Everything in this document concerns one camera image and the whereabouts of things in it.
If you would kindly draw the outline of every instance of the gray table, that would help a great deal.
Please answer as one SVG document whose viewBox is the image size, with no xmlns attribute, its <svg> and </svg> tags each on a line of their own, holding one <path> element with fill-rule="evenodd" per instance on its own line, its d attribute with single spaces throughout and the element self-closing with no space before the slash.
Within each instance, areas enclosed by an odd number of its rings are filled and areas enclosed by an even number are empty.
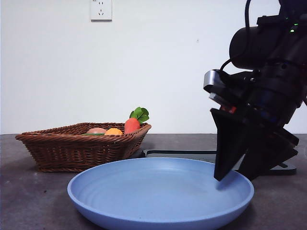
<svg viewBox="0 0 307 230">
<path fill-rule="evenodd" d="M 307 229 L 307 135 L 289 162 L 292 176 L 262 176 L 246 211 L 221 230 Z M 76 173 L 37 172 L 35 162 L 15 135 L 1 135 L 2 230 L 101 230 L 74 208 L 66 187 Z M 141 150 L 215 150 L 213 134 L 148 134 Z"/>
</svg>

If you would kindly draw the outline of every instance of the blue plate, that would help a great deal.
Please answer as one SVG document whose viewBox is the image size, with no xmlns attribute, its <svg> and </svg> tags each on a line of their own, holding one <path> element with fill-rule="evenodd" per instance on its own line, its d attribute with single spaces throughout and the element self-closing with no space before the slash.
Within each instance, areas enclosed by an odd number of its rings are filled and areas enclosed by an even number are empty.
<svg viewBox="0 0 307 230">
<path fill-rule="evenodd" d="M 76 175 L 68 194 L 76 208 L 108 230 L 213 230 L 237 218 L 254 194 L 231 171 L 221 182 L 214 164 L 180 158 L 139 158 Z"/>
</svg>

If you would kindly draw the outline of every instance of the wall socket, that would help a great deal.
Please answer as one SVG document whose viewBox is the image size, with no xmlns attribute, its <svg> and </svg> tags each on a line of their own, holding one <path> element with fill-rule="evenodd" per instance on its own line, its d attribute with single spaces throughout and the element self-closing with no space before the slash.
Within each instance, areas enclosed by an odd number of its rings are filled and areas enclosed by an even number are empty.
<svg viewBox="0 0 307 230">
<path fill-rule="evenodd" d="M 112 20 L 112 0 L 90 0 L 92 21 Z"/>
</svg>

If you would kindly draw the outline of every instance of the toy fruit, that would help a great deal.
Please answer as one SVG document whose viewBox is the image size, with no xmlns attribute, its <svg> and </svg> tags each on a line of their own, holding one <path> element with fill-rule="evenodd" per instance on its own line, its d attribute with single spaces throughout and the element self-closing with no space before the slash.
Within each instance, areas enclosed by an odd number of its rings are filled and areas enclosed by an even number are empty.
<svg viewBox="0 0 307 230">
<path fill-rule="evenodd" d="M 125 134 L 132 133 L 140 128 L 140 124 L 149 119 L 147 109 L 137 107 L 131 112 L 130 118 L 125 122 Z"/>
<path fill-rule="evenodd" d="M 104 135 L 106 130 L 104 128 L 91 128 L 83 135 L 94 135 L 94 136 L 102 136 Z"/>
<path fill-rule="evenodd" d="M 118 128 L 110 128 L 105 132 L 105 135 L 123 135 L 123 132 Z"/>
<path fill-rule="evenodd" d="M 104 128 L 91 128 L 86 133 L 105 133 L 106 130 Z"/>
</svg>

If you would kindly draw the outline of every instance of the wicker basket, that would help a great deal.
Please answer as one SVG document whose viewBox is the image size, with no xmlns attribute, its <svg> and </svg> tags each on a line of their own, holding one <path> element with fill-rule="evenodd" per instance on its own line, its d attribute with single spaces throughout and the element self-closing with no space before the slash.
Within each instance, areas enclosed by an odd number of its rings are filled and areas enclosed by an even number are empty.
<svg viewBox="0 0 307 230">
<path fill-rule="evenodd" d="M 118 128 L 124 123 L 79 123 L 71 126 L 25 132 L 16 136 L 29 150 L 41 172 L 81 172 L 112 161 L 123 160 L 137 151 L 151 125 L 124 135 L 86 136 L 89 129 Z"/>
</svg>

